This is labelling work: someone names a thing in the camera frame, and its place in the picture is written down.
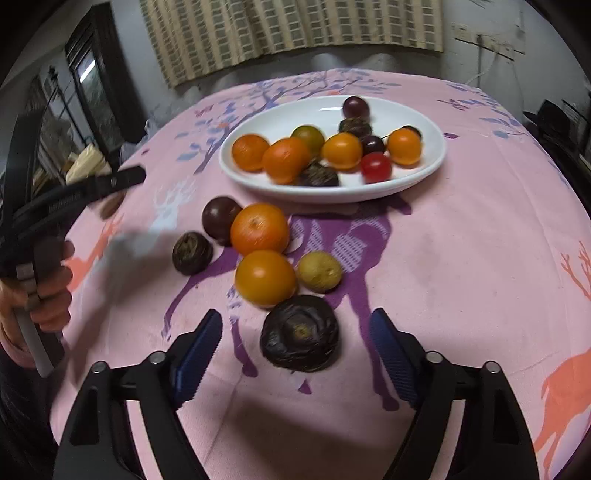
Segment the person's left hand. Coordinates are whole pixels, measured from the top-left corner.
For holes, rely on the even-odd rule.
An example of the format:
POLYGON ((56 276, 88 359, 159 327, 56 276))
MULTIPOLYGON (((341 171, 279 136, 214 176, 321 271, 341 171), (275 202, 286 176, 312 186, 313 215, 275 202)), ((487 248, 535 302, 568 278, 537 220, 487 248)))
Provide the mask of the person's left hand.
POLYGON ((15 313, 27 310, 31 323, 45 333, 55 334, 68 325, 72 302, 68 288, 73 274, 64 262, 73 254, 73 243, 65 240, 62 243, 62 261, 38 284, 38 301, 32 307, 28 306, 29 295, 17 280, 1 279, 1 342, 8 355, 22 367, 33 368, 34 356, 15 313))

